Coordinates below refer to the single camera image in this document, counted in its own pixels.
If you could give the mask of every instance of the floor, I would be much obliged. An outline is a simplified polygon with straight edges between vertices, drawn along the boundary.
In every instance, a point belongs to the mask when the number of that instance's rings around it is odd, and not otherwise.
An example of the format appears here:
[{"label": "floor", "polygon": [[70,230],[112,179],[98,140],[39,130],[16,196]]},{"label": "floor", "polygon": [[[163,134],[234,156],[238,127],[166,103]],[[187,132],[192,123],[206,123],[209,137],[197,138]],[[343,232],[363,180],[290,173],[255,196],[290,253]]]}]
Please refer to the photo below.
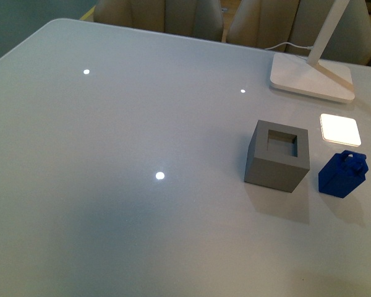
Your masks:
[{"label": "floor", "polygon": [[0,57],[50,20],[79,19],[97,0],[0,0]]},{"label": "floor", "polygon": [[232,19],[235,16],[235,13],[237,11],[237,8],[239,7],[239,4],[241,3],[241,0],[221,0],[220,2],[224,17],[223,42],[225,42],[229,26],[231,25]]}]

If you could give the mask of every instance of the cable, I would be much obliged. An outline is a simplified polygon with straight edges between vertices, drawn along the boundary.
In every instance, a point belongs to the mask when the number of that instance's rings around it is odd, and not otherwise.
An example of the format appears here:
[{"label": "cable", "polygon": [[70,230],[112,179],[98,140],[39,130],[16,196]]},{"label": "cable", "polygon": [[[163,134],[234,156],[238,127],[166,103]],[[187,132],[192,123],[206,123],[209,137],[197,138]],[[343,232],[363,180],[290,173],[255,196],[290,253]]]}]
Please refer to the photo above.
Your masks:
[{"label": "cable", "polygon": [[281,45],[292,45],[292,46],[295,46],[296,48],[305,48],[306,50],[311,50],[313,48],[313,46],[299,46],[299,45],[292,44],[291,42],[282,42],[282,43],[279,43],[278,45],[272,46],[271,48],[265,48],[265,50],[272,50],[273,48],[277,48],[278,46],[281,46]]}]

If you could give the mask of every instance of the gray cube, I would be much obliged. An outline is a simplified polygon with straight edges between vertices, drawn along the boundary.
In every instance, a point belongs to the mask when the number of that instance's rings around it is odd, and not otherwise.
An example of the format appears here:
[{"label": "gray cube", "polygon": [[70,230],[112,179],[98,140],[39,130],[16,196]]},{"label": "gray cube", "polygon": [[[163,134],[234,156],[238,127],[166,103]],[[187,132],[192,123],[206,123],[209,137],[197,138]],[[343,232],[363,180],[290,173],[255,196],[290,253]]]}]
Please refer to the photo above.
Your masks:
[{"label": "gray cube", "polygon": [[292,192],[310,169],[308,130],[258,120],[245,182]]}]

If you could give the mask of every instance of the blue plastic object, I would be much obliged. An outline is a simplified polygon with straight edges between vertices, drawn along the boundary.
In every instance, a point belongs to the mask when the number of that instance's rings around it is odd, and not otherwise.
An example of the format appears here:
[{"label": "blue plastic object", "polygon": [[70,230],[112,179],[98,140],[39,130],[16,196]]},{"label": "blue plastic object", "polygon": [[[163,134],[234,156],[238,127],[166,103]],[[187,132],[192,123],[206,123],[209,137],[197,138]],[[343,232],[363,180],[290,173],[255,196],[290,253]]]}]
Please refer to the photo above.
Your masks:
[{"label": "blue plastic object", "polygon": [[365,181],[369,170],[362,153],[336,153],[319,172],[319,192],[345,198]]}]

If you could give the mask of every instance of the chair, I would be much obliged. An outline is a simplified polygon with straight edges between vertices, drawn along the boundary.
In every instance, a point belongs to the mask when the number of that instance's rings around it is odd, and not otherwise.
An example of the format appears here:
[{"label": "chair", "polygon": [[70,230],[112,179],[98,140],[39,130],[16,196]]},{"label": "chair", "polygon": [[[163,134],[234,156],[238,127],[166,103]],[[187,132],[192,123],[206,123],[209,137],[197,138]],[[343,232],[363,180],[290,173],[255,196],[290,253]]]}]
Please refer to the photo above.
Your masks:
[{"label": "chair", "polygon": [[[334,0],[242,0],[226,42],[270,48],[284,41],[312,46]],[[307,56],[307,49],[275,49]],[[325,48],[323,59],[367,64],[371,58],[371,21],[365,0],[351,0]]]},{"label": "chair", "polygon": [[94,22],[221,41],[220,0],[98,0]]}]

